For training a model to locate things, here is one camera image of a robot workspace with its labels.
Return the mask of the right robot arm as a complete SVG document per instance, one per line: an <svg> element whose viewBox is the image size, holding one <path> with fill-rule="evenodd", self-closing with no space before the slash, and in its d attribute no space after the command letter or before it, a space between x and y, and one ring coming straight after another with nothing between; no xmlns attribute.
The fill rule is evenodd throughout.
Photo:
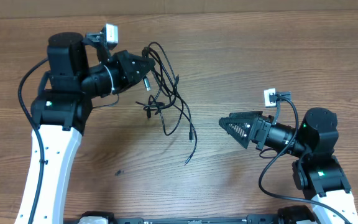
<svg viewBox="0 0 358 224"><path fill-rule="evenodd" d="M351 185L334 155L339 138L337 116L325 108L308 110L296 127L277 122L260 111L231 113L219 125L242 147L254 143L257 150L268 149L278 156L296 157L293 180L303 192L301 202L312 206L297 215L294 208L282 209L281 222L358 223Z"/></svg>

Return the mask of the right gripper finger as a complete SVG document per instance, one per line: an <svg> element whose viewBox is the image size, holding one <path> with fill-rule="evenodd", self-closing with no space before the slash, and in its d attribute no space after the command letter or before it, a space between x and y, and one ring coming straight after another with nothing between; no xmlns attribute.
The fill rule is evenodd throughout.
<svg viewBox="0 0 358 224"><path fill-rule="evenodd" d="M257 118L221 118L220 127L232 136L243 148L247 149L255 137Z"/></svg>
<svg viewBox="0 0 358 224"><path fill-rule="evenodd" d="M230 113L228 118L230 119L256 119L262 115L262 111L248 111L248 112L238 112Z"/></svg>

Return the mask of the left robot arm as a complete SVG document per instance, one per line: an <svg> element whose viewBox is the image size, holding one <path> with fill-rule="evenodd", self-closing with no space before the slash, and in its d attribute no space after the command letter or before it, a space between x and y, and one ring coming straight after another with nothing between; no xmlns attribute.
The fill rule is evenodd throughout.
<svg viewBox="0 0 358 224"><path fill-rule="evenodd" d="M62 32L48 40L50 70L27 109L32 126L32 155L16 223L63 223L71 168L92 111L92 99L118 95L145 79L151 58L123 50L115 34L82 36Z"/></svg>

